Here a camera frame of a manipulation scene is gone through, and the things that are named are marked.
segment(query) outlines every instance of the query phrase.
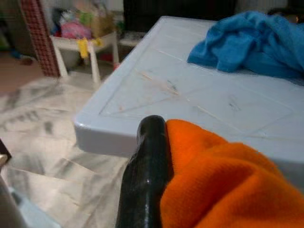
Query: pink bag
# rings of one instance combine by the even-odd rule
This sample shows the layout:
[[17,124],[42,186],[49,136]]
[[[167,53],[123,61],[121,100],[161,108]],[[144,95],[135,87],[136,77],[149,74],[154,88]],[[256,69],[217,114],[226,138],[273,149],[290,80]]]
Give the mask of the pink bag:
[[61,36],[68,39],[91,39],[92,32],[79,22],[67,22],[61,25]]

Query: black rubber handle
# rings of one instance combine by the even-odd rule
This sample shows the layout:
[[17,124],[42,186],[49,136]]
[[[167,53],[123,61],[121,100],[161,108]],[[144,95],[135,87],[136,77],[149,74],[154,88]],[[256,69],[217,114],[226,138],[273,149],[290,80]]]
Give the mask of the black rubber handle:
[[166,123],[144,118],[137,131],[137,149],[124,171],[116,228],[161,228],[160,200],[172,178]]

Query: marble floor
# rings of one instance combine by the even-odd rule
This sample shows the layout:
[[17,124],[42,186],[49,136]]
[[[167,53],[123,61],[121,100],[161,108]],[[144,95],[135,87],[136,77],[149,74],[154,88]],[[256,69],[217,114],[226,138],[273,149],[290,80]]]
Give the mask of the marble floor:
[[64,228],[115,226],[127,159],[81,151],[72,124],[96,89],[74,73],[0,96],[0,138],[13,156],[1,174]]

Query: table leg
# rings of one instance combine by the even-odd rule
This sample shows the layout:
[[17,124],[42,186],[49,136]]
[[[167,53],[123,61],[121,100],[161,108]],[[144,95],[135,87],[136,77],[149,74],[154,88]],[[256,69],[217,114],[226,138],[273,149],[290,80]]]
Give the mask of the table leg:
[[118,54],[116,32],[113,32],[113,63],[114,63],[114,65],[119,63],[119,54]]
[[90,57],[91,57],[91,67],[92,67],[93,81],[95,83],[100,83],[98,62],[97,62],[97,57],[96,57],[96,53],[94,51],[93,44],[89,44],[88,48],[89,48]]
[[58,63],[59,71],[60,71],[60,75],[63,78],[68,78],[67,69],[66,69],[65,63],[63,61],[60,49],[58,47],[54,46],[54,50],[55,50],[55,55],[56,55],[56,59],[57,59],[57,63]]

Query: red patterned wall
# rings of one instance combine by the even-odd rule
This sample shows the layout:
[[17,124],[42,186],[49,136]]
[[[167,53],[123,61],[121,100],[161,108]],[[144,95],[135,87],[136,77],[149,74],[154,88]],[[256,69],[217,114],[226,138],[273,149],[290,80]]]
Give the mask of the red patterned wall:
[[21,0],[20,6],[28,26],[38,62],[45,76],[59,77],[52,41],[43,15],[40,0]]

